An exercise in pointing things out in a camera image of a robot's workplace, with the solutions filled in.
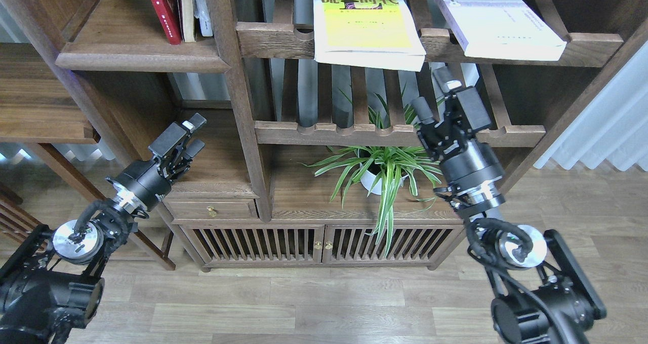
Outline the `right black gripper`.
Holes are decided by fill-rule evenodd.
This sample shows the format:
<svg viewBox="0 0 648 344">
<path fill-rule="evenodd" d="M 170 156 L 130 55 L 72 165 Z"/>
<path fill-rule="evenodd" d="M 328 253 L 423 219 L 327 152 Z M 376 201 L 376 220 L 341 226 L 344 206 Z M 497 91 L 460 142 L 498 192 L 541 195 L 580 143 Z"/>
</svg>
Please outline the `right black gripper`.
<svg viewBox="0 0 648 344">
<path fill-rule="evenodd" d="M 502 205 L 505 197 L 495 182 L 504 169 L 491 146 L 476 138 L 492 125 L 479 93 L 447 66 L 433 70 L 433 77 L 445 97 L 444 122 L 433 117 L 425 97 L 413 99 L 411 106 L 419 119 L 419 139 L 447 182 L 435 193 L 450 205 Z"/>
</svg>

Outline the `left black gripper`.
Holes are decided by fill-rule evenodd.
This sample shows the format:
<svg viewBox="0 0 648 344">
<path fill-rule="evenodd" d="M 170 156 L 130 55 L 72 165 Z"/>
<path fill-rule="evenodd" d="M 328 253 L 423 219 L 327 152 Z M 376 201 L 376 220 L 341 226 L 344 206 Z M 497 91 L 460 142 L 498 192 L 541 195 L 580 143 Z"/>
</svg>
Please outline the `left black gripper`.
<svg viewBox="0 0 648 344">
<path fill-rule="evenodd" d="M 207 120 L 199 113 L 182 123 L 172 123 L 148 146 L 153 157 L 136 160 L 115 178 L 107 177 L 121 201 L 150 212 L 171 191 L 172 185 L 183 176 L 205 143 L 188 141 Z"/>
</svg>

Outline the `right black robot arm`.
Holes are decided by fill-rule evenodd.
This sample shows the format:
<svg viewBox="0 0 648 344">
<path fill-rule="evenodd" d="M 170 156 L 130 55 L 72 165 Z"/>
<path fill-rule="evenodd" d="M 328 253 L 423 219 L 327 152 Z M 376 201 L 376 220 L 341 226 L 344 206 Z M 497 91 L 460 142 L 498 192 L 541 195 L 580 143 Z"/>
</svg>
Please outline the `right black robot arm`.
<svg viewBox="0 0 648 344">
<path fill-rule="evenodd" d="M 442 93 L 440 116 L 419 97 L 412 106 L 418 137 L 446 181 L 435 194 L 462 219 L 468 254 L 483 268 L 494 298 L 494 328 L 506 343 L 588 343 L 606 307 L 556 230 L 505 221 L 495 152 L 477 133 L 491 126 L 479 93 L 451 70 L 432 72 Z"/>
</svg>

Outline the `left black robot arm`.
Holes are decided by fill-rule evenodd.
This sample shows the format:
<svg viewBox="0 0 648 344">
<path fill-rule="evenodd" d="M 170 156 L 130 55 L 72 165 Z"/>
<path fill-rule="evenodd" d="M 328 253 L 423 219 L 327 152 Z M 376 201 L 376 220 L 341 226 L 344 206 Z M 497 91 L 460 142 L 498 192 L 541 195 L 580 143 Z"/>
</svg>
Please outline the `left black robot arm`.
<svg viewBox="0 0 648 344">
<path fill-rule="evenodd" d="M 109 182 L 115 197 L 93 201 L 78 219 L 55 230 L 37 226 L 2 267 L 2 343 L 65 343 L 95 317 L 109 257 L 138 231 L 187 173 L 206 123 L 195 113 L 172 123 L 149 145 L 150 160 L 132 162 Z"/>
</svg>

